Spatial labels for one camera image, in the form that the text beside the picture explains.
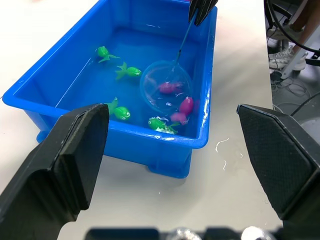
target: white table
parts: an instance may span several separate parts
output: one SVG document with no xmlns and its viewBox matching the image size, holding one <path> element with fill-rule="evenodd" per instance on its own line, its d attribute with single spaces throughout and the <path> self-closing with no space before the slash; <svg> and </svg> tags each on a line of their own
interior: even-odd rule
<svg viewBox="0 0 320 240">
<path fill-rule="evenodd" d="M 89 9 L 95 0 L 0 1 L 0 96 Z M 174 179 L 104 156 L 89 210 L 66 224 L 59 240 L 82 239 L 92 227 L 248 226 L 281 224 L 253 171 L 238 104 L 272 107 L 263 0 L 219 0 L 209 142 L 194 150 L 190 174 Z M 0 103 L 0 193 L 39 130 Z"/>
</svg>

